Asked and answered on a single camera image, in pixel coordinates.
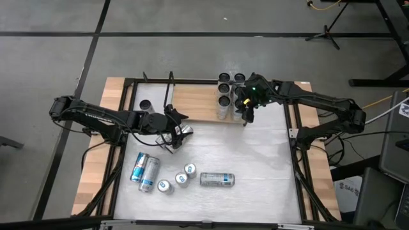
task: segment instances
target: concrete floor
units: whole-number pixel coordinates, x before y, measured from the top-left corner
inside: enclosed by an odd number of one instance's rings
[[[91,31],[103,0],[3,0],[0,31]],[[316,5],[328,4],[317,1]],[[321,32],[340,7],[308,9],[302,0],[112,0],[102,31]],[[334,32],[386,33],[373,4],[350,4]],[[82,99],[98,104],[106,77],[216,79],[220,72],[257,72],[268,79],[310,81],[319,93],[354,98],[366,105],[396,89],[351,88],[350,78],[382,79],[403,63],[391,39],[303,38],[100,38]],[[52,99],[75,90],[91,38],[0,36],[0,135],[25,143],[0,148],[0,222],[28,220],[51,160],[60,128],[48,116]],[[389,108],[367,110],[368,118]],[[384,130],[385,118],[368,132]],[[373,143],[365,146],[365,138]],[[383,135],[352,139],[363,157],[380,153]],[[69,217],[81,175],[80,161],[89,138],[70,134],[45,218]],[[347,145],[341,164],[360,158]],[[328,146],[328,152],[339,149]]]

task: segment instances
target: blue and silver can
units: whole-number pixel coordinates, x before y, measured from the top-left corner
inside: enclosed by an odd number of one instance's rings
[[[134,170],[130,175],[130,180],[134,182],[141,182],[143,171],[145,170],[146,161],[148,160],[149,154],[147,153],[139,153],[138,157],[136,158]]]
[[[159,166],[160,166],[160,160],[155,157],[150,157],[146,161],[146,167],[144,174],[142,175],[142,181],[141,184],[139,185],[139,191],[141,192],[151,192],[154,184],[156,177],[158,176],[159,173]]]

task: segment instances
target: can lid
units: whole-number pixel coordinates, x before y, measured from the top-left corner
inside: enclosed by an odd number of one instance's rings
[[[237,73],[237,74],[235,75],[235,81],[238,81],[238,82],[243,82],[243,81],[245,81],[245,76],[244,76],[244,74],[242,74],[242,73]]]
[[[228,82],[230,81],[230,75],[228,73],[221,73],[219,75],[219,81],[221,82]]]
[[[196,173],[196,165],[194,165],[193,163],[187,163],[185,165],[185,173],[186,174],[195,174]]]
[[[239,108],[239,106],[241,106],[243,104],[243,102],[241,101],[241,100],[239,100],[239,99],[237,99],[236,101],[235,101],[235,107],[238,109]]]
[[[171,187],[171,183],[167,180],[160,180],[158,182],[158,190],[161,192],[166,192]]]
[[[141,103],[139,103],[139,107],[141,109],[149,109],[151,107],[151,102],[149,100],[143,100]]]
[[[219,92],[221,93],[228,93],[230,90],[230,86],[226,83],[219,84]]]
[[[184,172],[179,172],[174,177],[174,180],[176,180],[177,183],[187,183],[187,175]]]
[[[219,98],[219,105],[221,106],[228,106],[230,104],[230,99],[226,96],[221,96]]]

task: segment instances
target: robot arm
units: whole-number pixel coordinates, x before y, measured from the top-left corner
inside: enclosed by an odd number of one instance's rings
[[[115,146],[124,143],[127,133],[141,135],[172,135],[172,145],[178,148],[183,134],[177,134],[175,128],[182,119],[188,118],[178,113],[172,105],[167,105],[164,114],[149,114],[144,111],[113,111],[90,103],[83,102],[73,96],[55,98],[50,109],[53,121],[75,121],[84,125],[87,131],[94,131]]]
[[[366,114],[352,99],[334,98],[301,89],[294,82],[272,80],[268,82],[263,76],[253,73],[245,81],[238,99],[243,102],[239,111],[242,118],[252,123],[254,109],[277,102],[283,104],[303,104],[333,112],[337,119],[314,128],[298,129],[297,146],[309,149],[311,143],[319,137],[330,137],[338,132],[357,134],[364,131]]]

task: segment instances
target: wooden board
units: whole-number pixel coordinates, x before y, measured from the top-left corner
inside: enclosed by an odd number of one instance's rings
[[[192,121],[213,121],[223,123],[244,123],[231,117],[232,107],[224,120],[217,117],[217,85],[177,84],[173,88],[172,104],[178,112]]]
[[[109,77],[107,78],[107,82],[105,83],[104,93],[102,95],[100,106],[110,108],[113,110],[118,110],[120,104],[120,98],[123,89],[123,83],[125,78],[121,77]],[[311,91],[311,85],[308,82],[297,82],[297,84],[304,90]],[[203,88],[203,91],[207,91],[207,93],[213,93],[215,95],[215,87],[206,89]],[[177,108],[178,111],[189,114],[189,108],[184,105],[185,103],[192,103],[189,100],[184,100],[186,96],[189,95],[191,98],[200,98],[204,92],[196,93],[192,91],[192,88],[189,85],[176,85],[173,91],[173,105]],[[128,101],[130,97],[127,96],[127,100],[125,102],[125,108],[128,108]],[[315,127],[320,124],[318,121],[318,114],[315,108],[300,105],[300,115],[301,115],[301,122],[303,126],[307,127]],[[290,108],[290,115],[291,115],[291,122],[293,127],[297,127],[295,125],[294,119],[294,112]],[[200,116],[199,113],[192,112],[192,117]],[[95,136],[91,138],[90,146],[102,142],[99,136]],[[314,141],[313,145],[320,146],[325,148],[323,143],[320,141]],[[98,192],[99,188],[102,184],[102,178],[104,177],[105,166],[107,163],[107,153],[109,151],[108,145],[104,144],[91,150],[86,158],[84,164],[84,170],[82,172],[81,180],[79,183],[77,196],[75,197],[75,202],[73,204],[72,214],[76,214],[82,211],[85,206],[92,200],[93,196],[96,192]],[[332,183],[331,172],[329,169],[327,155],[320,149],[311,148],[308,152],[309,157],[309,165],[311,168],[311,176],[313,178],[314,190],[317,193],[318,197],[321,199],[323,204],[329,209],[331,214],[341,219],[337,199],[335,196],[335,190]],[[107,196],[105,198],[105,203],[109,204],[110,201],[110,194],[111,192],[108,191]],[[308,219],[312,219],[311,215],[311,205],[309,204],[309,199],[306,193],[304,192],[304,201],[305,201],[305,208],[307,212]],[[107,213],[108,205],[105,205],[103,213]]]
[[[296,84],[300,86],[303,90],[312,91],[309,82],[296,82]],[[299,105],[298,108],[300,110],[302,126],[312,128],[320,124],[320,121],[318,119],[318,113],[315,108],[306,105]],[[294,110],[292,106],[290,106],[290,116],[292,126],[297,127],[294,116]],[[315,140],[312,143],[312,145],[319,146],[325,149],[324,143],[319,140]],[[314,148],[313,146],[311,146],[310,150],[307,151],[307,155],[309,159],[311,177],[313,179],[314,191],[316,192],[317,196],[320,198],[324,206],[331,212],[331,214],[338,220],[341,220],[341,214],[338,208],[338,202],[335,195],[334,184],[332,182],[332,176],[327,160],[328,159],[327,154],[324,151],[322,151],[322,149]],[[304,170],[302,162],[300,163],[300,167],[301,170]],[[311,204],[309,202],[307,192],[304,189],[303,196],[305,210],[307,213],[307,219],[312,220],[313,215],[311,211]]]
[[[124,80],[125,79],[123,77],[107,78],[100,102],[101,107],[105,107],[115,111],[118,110]],[[128,108],[131,91],[132,87],[130,87],[130,89],[128,90],[127,100],[125,101],[125,108]],[[100,135],[93,136],[89,142],[89,147],[103,141],[104,140]],[[105,167],[108,160],[109,147],[110,146],[108,144],[103,144],[91,149],[87,153],[84,163],[84,169],[82,170],[81,179],[79,181],[79,186],[77,189],[77,195],[75,196],[75,201],[72,207],[72,215],[81,212],[101,188],[105,173]],[[119,148],[116,149],[116,157],[118,156],[118,153]],[[108,207],[111,201],[111,190],[112,186],[107,191],[107,196],[105,197],[105,206],[103,208],[102,214],[108,214]]]

